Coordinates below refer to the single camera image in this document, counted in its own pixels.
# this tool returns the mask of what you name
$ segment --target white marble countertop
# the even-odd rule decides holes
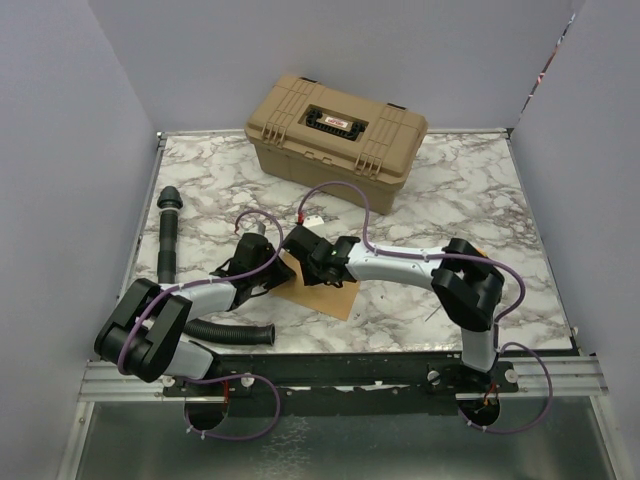
[[[176,186],[180,212],[178,281],[206,276],[231,257],[236,216],[248,207],[267,210],[286,232],[307,187],[265,174],[244,135],[173,136],[167,140],[152,206],[135,267],[156,278],[159,192]],[[314,196],[308,215],[319,214],[328,238],[361,236],[363,210],[326,194]],[[275,243],[275,229],[267,236]],[[513,266],[525,279],[524,304],[501,322],[500,343],[515,340],[538,349],[571,348],[563,318],[503,134],[427,135],[405,188],[388,216],[373,213],[369,236],[380,244],[431,247],[465,238]],[[518,287],[507,275],[503,302]],[[383,282],[361,286],[346,322],[270,295],[233,312],[205,317],[220,323],[274,323],[273,347],[213,345],[218,352],[330,353],[442,351],[461,348],[460,329],[437,297],[416,287]]]

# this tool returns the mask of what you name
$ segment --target toolbox label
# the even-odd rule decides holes
[[[349,128],[349,122],[346,122],[344,120],[340,120],[339,118],[335,118],[335,117],[330,117],[330,116],[326,116],[323,118],[323,120],[325,121],[325,123],[329,124],[329,125],[333,125],[335,127],[340,127],[340,128]]]

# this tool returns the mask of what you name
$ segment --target white wall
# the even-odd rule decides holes
[[[569,321],[640,474],[640,3],[587,0],[513,148]]]
[[[242,127],[285,72],[405,105],[435,128],[494,128],[516,124],[572,0],[90,5],[162,130]]]
[[[54,478],[154,129],[84,0],[0,5],[0,477]]]

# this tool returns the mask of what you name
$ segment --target cardboard piece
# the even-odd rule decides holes
[[[287,252],[283,252],[282,260],[296,272],[296,278],[271,290],[272,295],[325,313],[338,320],[346,321],[349,318],[351,307],[360,290],[360,282],[345,282],[342,288],[328,285],[305,287],[300,263]]]

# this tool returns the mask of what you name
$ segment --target toolbox latch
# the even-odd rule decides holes
[[[366,153],[358,155],[356,163],[353,165],[353,172],[356,175],[365,175],[372,180],[375,180],[380,173],[382,167],[382,159],[380,157],[374,157]]]
[[[264,124],[261,132],[264,143],[282,148],[287,129],[297,115],[299,105],[304,104],[316,85],[316,81],[308,78],[298,78],[295,81]]]

